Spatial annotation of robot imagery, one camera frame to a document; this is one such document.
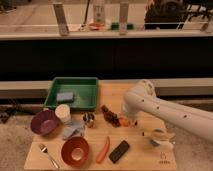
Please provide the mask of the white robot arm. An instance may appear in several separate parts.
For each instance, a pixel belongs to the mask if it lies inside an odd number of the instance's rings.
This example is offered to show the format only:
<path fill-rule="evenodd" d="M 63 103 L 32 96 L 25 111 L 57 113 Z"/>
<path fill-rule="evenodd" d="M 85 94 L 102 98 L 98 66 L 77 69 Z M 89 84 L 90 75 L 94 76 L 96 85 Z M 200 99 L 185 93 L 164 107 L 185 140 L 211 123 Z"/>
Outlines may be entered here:
<path fill-rule="evenodd" d="M 150 113 L 213 143 L 213 112 L 160 99 L 149 80 L 140 80 L 124 93 L 122 110 L 129 117 Z"/>

